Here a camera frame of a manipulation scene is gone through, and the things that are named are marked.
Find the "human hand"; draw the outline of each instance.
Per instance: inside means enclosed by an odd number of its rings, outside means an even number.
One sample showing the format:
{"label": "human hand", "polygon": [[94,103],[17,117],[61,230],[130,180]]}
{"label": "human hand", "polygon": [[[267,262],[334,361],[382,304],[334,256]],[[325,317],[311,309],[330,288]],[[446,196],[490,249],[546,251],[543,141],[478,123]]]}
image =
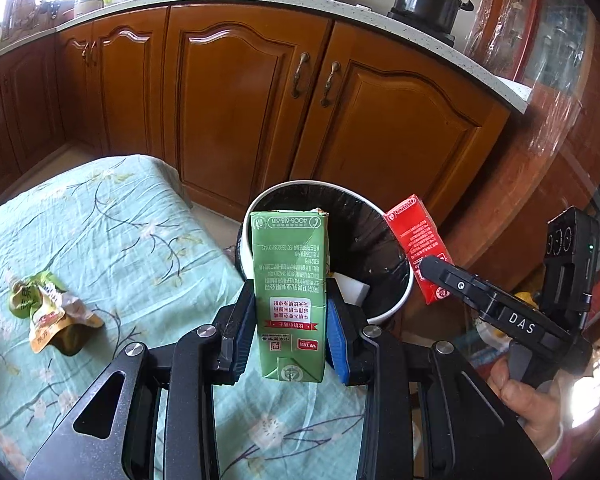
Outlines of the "human hand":
{"label": "human hand", "polygon": [[491,369],[487,384],[504,404],[526,420],[525,433],[540,453],[546,452],[560,436],[560,390],[552,384],[548,394],[509,379],[506,357]]}

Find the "pot handle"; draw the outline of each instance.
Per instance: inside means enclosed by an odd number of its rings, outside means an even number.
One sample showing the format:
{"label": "pot handle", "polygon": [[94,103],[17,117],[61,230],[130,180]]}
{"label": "pot handle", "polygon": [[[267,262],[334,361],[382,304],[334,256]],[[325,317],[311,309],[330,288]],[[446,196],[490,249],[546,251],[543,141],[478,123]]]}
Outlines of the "pot handle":
{"label": "pot handle", "polygon": [[474,10],[474,3],[471,0],[467,0],[465,4],[462,4],[460,6],[460,10],[468,10],[469,12],[471,12],[472,10]]}

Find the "granite countertop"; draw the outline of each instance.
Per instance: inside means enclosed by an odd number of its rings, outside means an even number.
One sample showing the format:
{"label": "granite countertop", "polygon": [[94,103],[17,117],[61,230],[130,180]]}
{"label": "granite countertop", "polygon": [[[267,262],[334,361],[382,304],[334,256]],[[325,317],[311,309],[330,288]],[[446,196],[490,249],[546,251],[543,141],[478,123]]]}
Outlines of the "granite countertop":
{"label": "granite countertop", "polygon": [[[22,40],[16,41],[15,43],[8,45],[4,49],[1,49],[0,56],[6,52],[9,52],[10,50],[13,50],[14,48],[29,43],[29,41],[34,41],[48,34],[53,34],[56,31],[59,32],[61,30],[65,30],[80,23],[88,22],[90,20],[96,20],[97,18],[102,18],[103,16],[108,16],[109,14],[115,14],[117,12],[123,12],[126,10],[140,9],[142,7],[147,6],[156,6],[160,4],[178,4],[188,1],[193,0],[129,0],[126,2],[113,4],[107,7],[103,7],[99,10],[94,10],[93,12],[89,12],[87,14],[79,16],[78,18],[74,18],[70,22],[66,22],[62,25],[59,25],[59,27],[44,30],[43,32],[33,34],[28,38],[23,38]],[[503,101],[506,102],[510,107],[514,108],[520,113],[524,113],[526,111],[526,105],[531,94],[531,88],[521,85],[519,83],[515,83],[513,81],[508,81],[506,79],[494,76],[491,72],[488,72],[488,70],[481,67],[475,61],[469,59],[467,56],[465,56],[458,50],[453,49],[452,47],[442,43],[441,41],[436,40],[435,38],[432,38],[428,34],[425,34],[424,32],[417,30],[416,28],[410,27],[409,25],[405,25],[396,20],[392,20],[391,18],[383,14],[378,14],[377,12],[373,12],[371,10],[362,9],[349,4],[337,2],[335,0],[239,1],[267,2],[290,7],[299,7],[300,9],[312,9],[318,12],[324,12],[333,16],[346,18],[354,22],[363,23],[367,26],[377,28],[393,36],[396,36],[401,40],[407,40],[410,43],[416,44],[422,49],[428,50],[436,56],[441,57],[446,62],[455,65],[467,75],[473,77],[475,80],[478,80],[480,83],[490,88],[491,91],[499,95],[499,97],[503,99]]]}

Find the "floor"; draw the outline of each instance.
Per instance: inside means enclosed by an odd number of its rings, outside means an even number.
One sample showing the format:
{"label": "floor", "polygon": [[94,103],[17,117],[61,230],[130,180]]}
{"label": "floor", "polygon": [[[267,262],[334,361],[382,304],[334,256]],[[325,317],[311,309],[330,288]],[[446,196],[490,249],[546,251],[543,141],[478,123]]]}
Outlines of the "floor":
{"label": "floor", "polygon": [[[47,157],[32,171],[21,177],[21,180],[10,191],[8,199],[18,196],[38,184],[42,184],[53,176],[91,162],[94,159],[93,155],[75,146],[71,146],[60,153],[56,152],[56,154]],[[235,245],[238,229],[240,228],[239,222],[197,204],[194,205],[193,215],[218,246],[226,249],[227,253],[232,256],[232,247]]]}

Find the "screw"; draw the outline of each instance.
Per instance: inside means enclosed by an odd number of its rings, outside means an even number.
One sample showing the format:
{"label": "screw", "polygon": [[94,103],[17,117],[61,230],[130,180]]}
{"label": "screw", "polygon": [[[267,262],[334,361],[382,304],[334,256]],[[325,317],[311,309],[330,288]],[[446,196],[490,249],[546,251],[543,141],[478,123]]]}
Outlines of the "screw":
{"label": "screw", "polygon": [[142,351],[143,346],[144,345],[142,343],[129,343],[125,347],[125,354],[127,354],[129,357],[138,355]]}
{"label": "screw", "polygon": [[200,337],[211,337],[216,333],[216,327],[213,325],[201,325],[196,330],[196,334]]}
{"label": "screw", "polygon": [[382,329],[378,325],[367,325],[362,329],[362,333],[373,339],[382,333]]}
{"label": "screw", "polygon": [[441,354],[451,354],[454,351],[454,346],[449,341],[438,341],[436,350]]}

